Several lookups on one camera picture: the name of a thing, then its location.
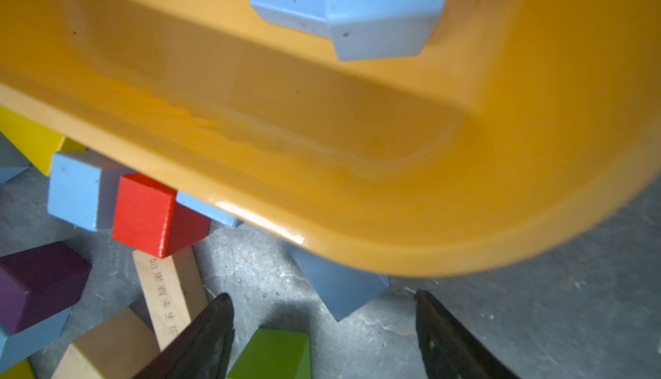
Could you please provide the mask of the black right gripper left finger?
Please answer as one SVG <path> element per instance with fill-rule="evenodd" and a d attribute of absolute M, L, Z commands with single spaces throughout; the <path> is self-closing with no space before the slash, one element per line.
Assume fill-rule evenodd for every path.
<path fill-rule="evenodd" d="M 234 340 L 234 307 L 218 295 L 137 378 L 224 378 Z"/>

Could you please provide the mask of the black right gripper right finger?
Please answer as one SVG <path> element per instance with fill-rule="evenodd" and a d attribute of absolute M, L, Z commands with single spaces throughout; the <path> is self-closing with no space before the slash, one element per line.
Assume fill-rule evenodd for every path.
<path fill-rule="evenodd" d="M 428 378 L 517 378 L 430 291 L 419 289 L 414 298 L 418 346 Z"/>

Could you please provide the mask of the blue long block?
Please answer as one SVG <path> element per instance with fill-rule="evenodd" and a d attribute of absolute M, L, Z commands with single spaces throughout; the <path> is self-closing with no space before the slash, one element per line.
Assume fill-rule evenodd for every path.
<path fill-rule="evenodd" d="M 324 259 L 297 246 L 287 251 L 335 320 L 340 322 L 385 293 L 389 277 Z"/>

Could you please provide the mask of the yellow plastic tub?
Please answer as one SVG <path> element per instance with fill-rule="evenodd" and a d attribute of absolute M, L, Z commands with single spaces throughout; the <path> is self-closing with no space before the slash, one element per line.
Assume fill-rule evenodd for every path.
<path fill-rule="evenodd" d="M 660 0 L 447 0 L 363 62 L 250 0 L 1 0 L 1 103 L 330 260 L 479 272 L 659 174 Z"/>

